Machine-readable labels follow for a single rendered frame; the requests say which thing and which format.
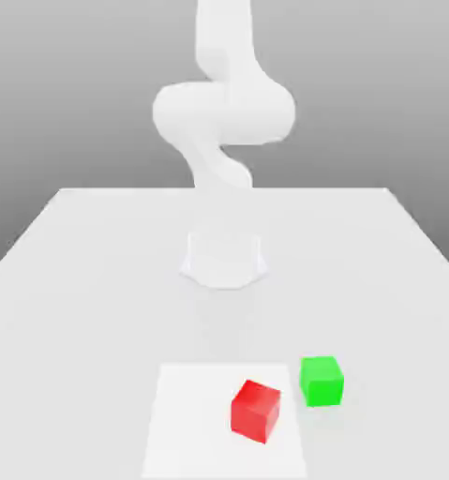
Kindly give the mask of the small red cube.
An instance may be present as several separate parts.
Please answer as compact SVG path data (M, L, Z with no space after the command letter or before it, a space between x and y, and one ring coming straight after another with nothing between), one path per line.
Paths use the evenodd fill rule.
M231 431L266 444L280 413L281 391L246 380L231 403Z

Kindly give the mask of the small green cube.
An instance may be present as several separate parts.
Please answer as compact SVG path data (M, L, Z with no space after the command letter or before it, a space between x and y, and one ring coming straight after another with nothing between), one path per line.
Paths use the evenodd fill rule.
M341 403L344 375L334 356L303 357L299 384L308 407L336 406Z

